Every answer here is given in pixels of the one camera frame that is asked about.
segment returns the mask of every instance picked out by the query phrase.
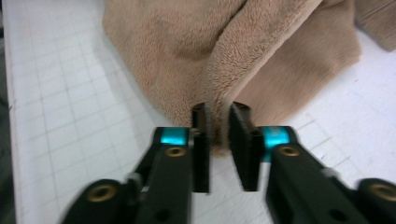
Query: white grid mat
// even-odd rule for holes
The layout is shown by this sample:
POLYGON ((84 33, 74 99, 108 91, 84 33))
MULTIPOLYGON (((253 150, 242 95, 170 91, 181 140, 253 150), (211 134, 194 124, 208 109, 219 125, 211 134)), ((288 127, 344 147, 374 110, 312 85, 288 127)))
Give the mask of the white grid mat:
MULTIPOLYGON (((122 180, 154 127, 170 123, 107 40, 104 0, 4 6, 17 220, 56 223, 89 182, 122 180)), ((288 124, 349 185, 366 176, 396 181, 396 52, 360 40, 361 62, 288 124)), ((213 194, 194 194, 194 223, 271 223, 262 192, 241 191, 231 159, 212 161, 213 194)))

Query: beige towel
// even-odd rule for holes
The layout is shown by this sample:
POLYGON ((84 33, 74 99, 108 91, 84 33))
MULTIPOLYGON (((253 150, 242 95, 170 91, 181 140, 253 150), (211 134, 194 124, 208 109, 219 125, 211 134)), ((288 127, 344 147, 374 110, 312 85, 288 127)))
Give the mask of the beige towel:
POLYGON ((396 0, 356 0, 356 22, 382 48, 396 49, 396 0))
POLYGON ((360 55, 351 0, 107 0, 105 31, 175 125, 209 102, 215 151, 232 101, 278 124, 360 55))

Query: brass screw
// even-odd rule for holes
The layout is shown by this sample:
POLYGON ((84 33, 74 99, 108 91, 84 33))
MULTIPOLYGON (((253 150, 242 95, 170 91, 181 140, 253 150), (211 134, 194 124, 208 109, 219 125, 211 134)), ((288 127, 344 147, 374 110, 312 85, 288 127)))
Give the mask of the brass screw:
POLYGON ((396 202, 396 189, 384 184, 373 184, 370 190, 377 197, 387 201, 396 202))
POLYGON ((186 150, 182 147, 169 147, 166 149, 166 155, 169 157, 180 157, 186 154, 186 150))
POLYGON ((280 149, 280 153, 282 153, 285 156, 298 156, 300 155, 300 152, 292 147, 282 147, 280 149))
POLYGON ((87 198, 90 202, 101 203, 113 198, 116 193, 116 187, 112 185, 101 185, 91 189, 87 198))

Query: table surface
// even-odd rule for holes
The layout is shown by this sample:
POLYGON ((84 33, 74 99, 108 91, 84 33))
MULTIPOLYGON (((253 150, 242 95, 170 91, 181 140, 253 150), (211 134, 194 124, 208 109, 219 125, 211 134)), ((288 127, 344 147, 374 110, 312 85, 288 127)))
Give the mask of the table surface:
MULTIPOLYGON (((122 180, 154 127, 171 124, 104 34, 105 0, 3 4, 17 220, 56 223, 91 181, 122 180)), ((396 182, 396 52, 358 35, 360 62, 284 124, 349 186, 396 182)), ((241 191, 231 158, 211 160, 213 193, 193 194, 193 223, 271 223, 263 192, 241 191)))

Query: towel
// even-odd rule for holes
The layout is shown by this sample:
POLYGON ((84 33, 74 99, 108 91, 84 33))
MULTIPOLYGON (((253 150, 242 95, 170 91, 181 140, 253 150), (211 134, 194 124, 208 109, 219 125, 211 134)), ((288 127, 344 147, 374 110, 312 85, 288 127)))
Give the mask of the towel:
POLYGON ((208 102, 212 151, 228 152, 233 101, 256 125, 298 111, 361 54, 352 0, 107 0, 105 32, 176 126, 208 102))
POLYGON ((356 0, 356 23, 382 48, 396 49, 396 0, 356 0))

